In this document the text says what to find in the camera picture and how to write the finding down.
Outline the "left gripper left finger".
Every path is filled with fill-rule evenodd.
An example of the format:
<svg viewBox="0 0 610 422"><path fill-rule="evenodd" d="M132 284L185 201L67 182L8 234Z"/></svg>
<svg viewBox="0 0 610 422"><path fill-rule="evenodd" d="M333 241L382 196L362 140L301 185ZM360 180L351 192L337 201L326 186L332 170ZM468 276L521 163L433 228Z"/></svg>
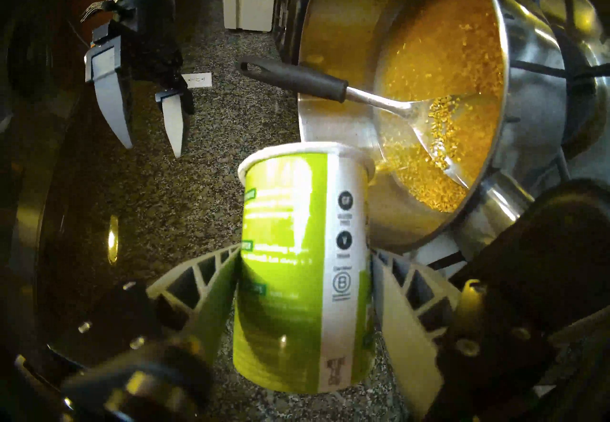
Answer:
<svg viewBox="0 0 610 422"><path fill-rule="evenodd" d="M241 269L240 245L187 260L147 288L166 335L195 345L200 355L217 355Z"/></svg>

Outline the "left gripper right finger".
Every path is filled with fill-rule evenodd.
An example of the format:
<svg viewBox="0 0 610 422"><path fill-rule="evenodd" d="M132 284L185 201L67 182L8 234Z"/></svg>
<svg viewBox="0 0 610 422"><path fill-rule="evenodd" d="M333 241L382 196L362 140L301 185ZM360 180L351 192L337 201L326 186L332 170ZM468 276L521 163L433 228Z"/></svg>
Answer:
<svg viewBox="0 0 610 422"><path fill-rule="evenodd" d="M371 252L373 302L393 373L410 415L424 419L443 385L437 354L461 292L406 257Z"/></svg>

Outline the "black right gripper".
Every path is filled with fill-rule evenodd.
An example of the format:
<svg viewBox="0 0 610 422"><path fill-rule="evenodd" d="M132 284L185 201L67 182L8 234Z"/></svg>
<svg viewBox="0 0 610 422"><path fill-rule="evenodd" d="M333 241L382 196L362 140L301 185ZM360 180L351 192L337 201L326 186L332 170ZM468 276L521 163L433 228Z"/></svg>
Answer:
<svg viewBox="0 0 610 422"><path fill-rule="evenodd" d="M90 5L90 17L100 12L111 12L113 18L92 31L85 82L94 85L103 118L120 143L133 148L130 79L160 86L155 101L174 157L181 158L193 95L181 74L174 1L103 0Z"/></svg>

